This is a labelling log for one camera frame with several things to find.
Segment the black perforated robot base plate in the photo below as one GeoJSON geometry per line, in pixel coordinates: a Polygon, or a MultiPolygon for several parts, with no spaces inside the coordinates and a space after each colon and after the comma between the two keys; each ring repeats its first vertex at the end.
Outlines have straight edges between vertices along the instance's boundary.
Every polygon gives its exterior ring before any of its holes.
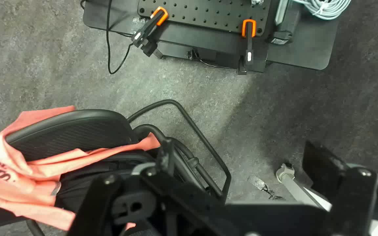
{"type": "Polygon", "coordinates": [[[262,72],[270,63],[327,68],[339,26],[294,0],[81,0],[81,5],[87,26],[125,35],[130,45],[151,13],[164,7],[169,16],[152,34],[157,43],[152,55],[237,71],[245,50],[241,22],[253,18],[257,30],[248,72],[262,72]]]}

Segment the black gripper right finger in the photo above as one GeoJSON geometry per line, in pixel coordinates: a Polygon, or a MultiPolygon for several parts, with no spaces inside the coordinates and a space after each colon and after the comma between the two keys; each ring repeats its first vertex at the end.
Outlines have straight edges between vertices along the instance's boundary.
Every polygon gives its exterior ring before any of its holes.
{"type": "Polygon", "coordinates": [[[325,236],[369,236],[378,222],[378,173],[341,160],[320,143],[307,140],[302,168],[311,189],[332,204],[321,233],[325,236]]]}

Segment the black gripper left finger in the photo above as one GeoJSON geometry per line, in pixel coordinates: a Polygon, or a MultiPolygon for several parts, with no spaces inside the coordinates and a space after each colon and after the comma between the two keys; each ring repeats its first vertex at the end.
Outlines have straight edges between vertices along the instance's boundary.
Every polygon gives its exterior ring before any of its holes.
{"type": "Polygon", "coordinates": [[[132,176],[96,178],[67,236],[222,236],[223,197],[193,152],[169,139],[132,176]]]}

